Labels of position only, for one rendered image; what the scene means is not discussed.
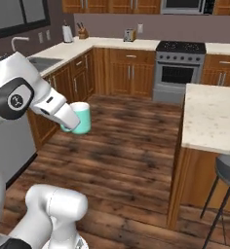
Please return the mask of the steel sink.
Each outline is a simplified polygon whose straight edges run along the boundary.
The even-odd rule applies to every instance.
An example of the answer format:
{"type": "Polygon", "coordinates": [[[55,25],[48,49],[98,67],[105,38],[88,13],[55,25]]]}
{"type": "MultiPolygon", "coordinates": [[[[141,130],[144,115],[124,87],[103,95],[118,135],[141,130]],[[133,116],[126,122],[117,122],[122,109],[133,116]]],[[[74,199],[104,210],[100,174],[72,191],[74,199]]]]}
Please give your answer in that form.
{"type": "Polygon", "coordinates": [[[62,66],[62,59],[60,58],[32,56],[28,61],[29,65],[27,66],[27,70],[33,73],[51,72],[62,66]]]}

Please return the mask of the silver toaster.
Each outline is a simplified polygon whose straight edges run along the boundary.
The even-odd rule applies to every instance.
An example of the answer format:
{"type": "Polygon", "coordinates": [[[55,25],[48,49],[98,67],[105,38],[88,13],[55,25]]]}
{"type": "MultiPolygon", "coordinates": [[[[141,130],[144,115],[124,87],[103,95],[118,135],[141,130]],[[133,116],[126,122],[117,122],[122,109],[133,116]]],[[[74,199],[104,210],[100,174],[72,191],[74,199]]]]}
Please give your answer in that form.
{"type": "Polygon", "coordinates": [[[136,31],[134,29],[128,28],[124,32],[124,41],[133,42],[136,39],[136,31]]]}

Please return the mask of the teal mug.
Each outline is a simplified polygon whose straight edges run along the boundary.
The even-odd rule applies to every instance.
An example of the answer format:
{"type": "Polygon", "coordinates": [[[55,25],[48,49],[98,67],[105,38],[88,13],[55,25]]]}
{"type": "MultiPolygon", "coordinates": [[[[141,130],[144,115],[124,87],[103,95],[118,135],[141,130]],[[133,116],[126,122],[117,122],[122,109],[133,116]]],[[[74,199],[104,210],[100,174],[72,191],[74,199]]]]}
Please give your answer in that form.
{"type": "Polygon", "coordinates": [[[85,134],[91,130],[91,110],[90,105],[87,102],[74,102],[70,104],[73,111],[78,116],[80,123],[74,128],[69,129],[64,125],[60,128],[64,132],[72,132],[74,134],[85,134]]]}

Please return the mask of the wooden base cupboards with drawer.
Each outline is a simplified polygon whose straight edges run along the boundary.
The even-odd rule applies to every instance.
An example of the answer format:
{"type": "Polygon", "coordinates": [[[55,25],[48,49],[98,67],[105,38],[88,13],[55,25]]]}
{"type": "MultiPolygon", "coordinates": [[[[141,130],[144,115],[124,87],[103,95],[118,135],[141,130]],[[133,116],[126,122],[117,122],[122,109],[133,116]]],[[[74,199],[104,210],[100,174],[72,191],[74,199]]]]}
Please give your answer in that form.
{"type": "Polygon", "coordinates": [[[203,85],[230,87],[230,55],[207,54],[201,83],[203,85]]]}

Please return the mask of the wooden dining counter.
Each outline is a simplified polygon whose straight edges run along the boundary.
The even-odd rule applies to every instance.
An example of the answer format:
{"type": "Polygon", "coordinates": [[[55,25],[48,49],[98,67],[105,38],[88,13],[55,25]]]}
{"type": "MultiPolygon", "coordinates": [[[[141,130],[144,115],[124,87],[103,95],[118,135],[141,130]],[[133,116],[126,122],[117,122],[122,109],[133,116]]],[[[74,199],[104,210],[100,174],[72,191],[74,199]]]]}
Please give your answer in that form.
{"type": "Polygon", "coordinates": [[[167,227],[182,205],[202,207],[215,178],[214,160],[230,155],[230,87],[189,84],[175,147],[167,227]]]}

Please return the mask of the dark framed window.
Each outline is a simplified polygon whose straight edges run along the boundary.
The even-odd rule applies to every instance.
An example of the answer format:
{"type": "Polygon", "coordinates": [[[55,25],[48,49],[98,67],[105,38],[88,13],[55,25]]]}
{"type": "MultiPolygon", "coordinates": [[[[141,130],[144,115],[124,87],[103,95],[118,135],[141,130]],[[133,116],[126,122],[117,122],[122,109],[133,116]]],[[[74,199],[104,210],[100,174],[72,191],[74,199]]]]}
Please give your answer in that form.
{"type": "Polygon", "coordinates": [[[0,0],[0,39],[50,24],[47,0],[0,0]]]}

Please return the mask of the wooden knife block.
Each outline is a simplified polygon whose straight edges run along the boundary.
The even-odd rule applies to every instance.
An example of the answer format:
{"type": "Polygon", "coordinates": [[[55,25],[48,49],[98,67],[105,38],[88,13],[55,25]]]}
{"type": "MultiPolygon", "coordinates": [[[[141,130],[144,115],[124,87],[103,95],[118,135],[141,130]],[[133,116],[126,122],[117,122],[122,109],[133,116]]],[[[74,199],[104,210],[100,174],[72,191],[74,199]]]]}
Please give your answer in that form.
{"type": "Polygon", "coordinates": [[[89,37],[89,33],[88,33],[86,27],[83,25],[82,22],[77,23],[77,25],[79,27],[79,31],[78,31],[79,38],[80,39],[87,39],[89,37]]]}

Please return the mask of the steel microwave oven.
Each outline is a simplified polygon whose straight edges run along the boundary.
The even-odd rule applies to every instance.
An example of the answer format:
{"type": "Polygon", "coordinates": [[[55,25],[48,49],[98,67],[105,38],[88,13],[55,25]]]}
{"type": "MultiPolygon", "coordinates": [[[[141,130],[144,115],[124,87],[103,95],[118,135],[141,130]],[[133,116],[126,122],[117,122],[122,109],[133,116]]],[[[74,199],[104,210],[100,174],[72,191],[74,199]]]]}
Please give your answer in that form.
{"type": "Polygon", "coordinates": [[[211,15],[215,0],[162,0],[162,15],[211,15]]]}

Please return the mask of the grey stool with black legs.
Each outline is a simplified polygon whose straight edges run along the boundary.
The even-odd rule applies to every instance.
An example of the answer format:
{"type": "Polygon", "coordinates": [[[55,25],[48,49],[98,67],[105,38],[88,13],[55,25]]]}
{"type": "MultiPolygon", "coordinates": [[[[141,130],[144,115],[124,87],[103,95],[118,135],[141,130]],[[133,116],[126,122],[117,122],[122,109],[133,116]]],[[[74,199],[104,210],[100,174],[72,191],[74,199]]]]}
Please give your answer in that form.
{"type": "Polygon", "coordinates": [[[207,248],[207,245],[211,239],[211,235],[216,227],[216,224],[219,220],[220,217],[223,216],[223,209],[224,207],[226,206],[227,204],[227,201],[228,201],[228,198],[230,196],[230,155],[219,155],[215,158],[215,165],[214,165],[214,169],[215,169],[215,174],[216,174],[216,177],[213,181],[213,184],[212,184],[212,187],[211,187],[211,190],[210,190],[210,193],[209,193],[209,196],[206,200],[206,203],[203,207],[203,211],[200,215],[200,218],[203,218],[204,215],[205,215],[205,212],[207,210],[207,207],[211,201],[211,198],[212,198],[212,195],[215,191],[215,188],[217,186],[217,183],[219,180],[222,180],[227,186],[228,186],[228,190],[225,194],[225,197],[224,199],[222,200],[221,204],[220,204],[220,207],[218,209],[218,212],[213,220],[213,223],[211,225],[211,228],[210,228],[210,231],[209,231],[209,234],[207,235],[207,238],[205,240],[205,243],[203,245],[203,248],[202,249],[206,249],[207,248]]]}

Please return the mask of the grey dishwasher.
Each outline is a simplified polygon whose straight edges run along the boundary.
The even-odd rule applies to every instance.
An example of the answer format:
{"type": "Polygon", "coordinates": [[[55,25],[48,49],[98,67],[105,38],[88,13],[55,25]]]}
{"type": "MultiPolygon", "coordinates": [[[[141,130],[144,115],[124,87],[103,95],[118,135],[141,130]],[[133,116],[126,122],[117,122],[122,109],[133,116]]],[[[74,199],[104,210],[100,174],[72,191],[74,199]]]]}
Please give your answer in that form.
{"type": "Polygon", "coordinates": [[[6,183],[35,155],[28,118],[0,124],[0,174],[6,183]]]}

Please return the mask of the white sink tap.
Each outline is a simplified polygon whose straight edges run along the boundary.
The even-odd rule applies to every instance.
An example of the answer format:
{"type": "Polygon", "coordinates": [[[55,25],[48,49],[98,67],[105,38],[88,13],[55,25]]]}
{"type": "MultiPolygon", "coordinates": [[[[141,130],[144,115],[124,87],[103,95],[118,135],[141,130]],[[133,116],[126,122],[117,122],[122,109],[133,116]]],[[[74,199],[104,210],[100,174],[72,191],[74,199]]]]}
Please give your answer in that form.
{"type": "Polygon", "coordinates": [[[29,41],[30,38],[29,37],[14,37],[12,40],[11,40],[11,45],[12,45],[12,50],[13,52],[16,52],[17,49],[16,49],[16,45],[15,45],[15,42],[16,41],[29,41]]]}

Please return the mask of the steel cooker with hob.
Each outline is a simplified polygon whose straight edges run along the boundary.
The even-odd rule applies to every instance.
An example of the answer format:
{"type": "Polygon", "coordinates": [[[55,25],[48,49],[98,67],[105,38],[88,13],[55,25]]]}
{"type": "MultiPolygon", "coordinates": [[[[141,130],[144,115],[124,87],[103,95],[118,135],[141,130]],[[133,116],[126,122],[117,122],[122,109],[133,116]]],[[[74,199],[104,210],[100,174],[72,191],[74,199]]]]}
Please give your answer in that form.
{"type": "Polygon", "coordinates": [[[161,41],[156,48],[153,100],[180,103],[186,85],[200,83],[206,53],[201,42],[161,41]]]}

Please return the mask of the wooden wall cupboard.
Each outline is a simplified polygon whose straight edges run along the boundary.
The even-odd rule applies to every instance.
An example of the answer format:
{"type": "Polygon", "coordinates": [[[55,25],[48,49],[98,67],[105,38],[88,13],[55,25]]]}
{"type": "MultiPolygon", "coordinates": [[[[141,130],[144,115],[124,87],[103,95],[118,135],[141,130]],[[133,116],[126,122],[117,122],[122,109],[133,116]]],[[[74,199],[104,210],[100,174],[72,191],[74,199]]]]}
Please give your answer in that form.
{"type": "Polygon", "coordinates": [[[230,0],[215,0],[213,13],[216,16],[230,16],[230,0]]]}

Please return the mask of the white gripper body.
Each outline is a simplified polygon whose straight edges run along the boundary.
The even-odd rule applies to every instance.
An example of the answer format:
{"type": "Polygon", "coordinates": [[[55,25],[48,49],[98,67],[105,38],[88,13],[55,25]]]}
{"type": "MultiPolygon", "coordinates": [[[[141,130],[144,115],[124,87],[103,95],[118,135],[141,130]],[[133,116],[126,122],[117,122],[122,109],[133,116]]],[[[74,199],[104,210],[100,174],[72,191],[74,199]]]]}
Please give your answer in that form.
{"type": "Polygon", "coordinates": [[[69,129],[74,129],[80,123],[78,116],[67,103],[51,115],[51,120],[69,129]]]}

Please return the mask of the white paper towel roll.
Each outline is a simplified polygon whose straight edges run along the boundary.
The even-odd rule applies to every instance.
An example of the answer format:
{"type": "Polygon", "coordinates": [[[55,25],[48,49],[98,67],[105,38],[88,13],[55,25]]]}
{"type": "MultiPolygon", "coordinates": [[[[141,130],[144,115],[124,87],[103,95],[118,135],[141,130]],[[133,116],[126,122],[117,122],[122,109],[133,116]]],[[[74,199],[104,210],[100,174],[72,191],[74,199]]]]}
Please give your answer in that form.
{"type": "Polygon", "coordinates": [[[64,43],[72,43],[73,42],[73,36],[71,27],[64,22],[62,26],[62,35],[63,35],[63,42],[64,43]]]}

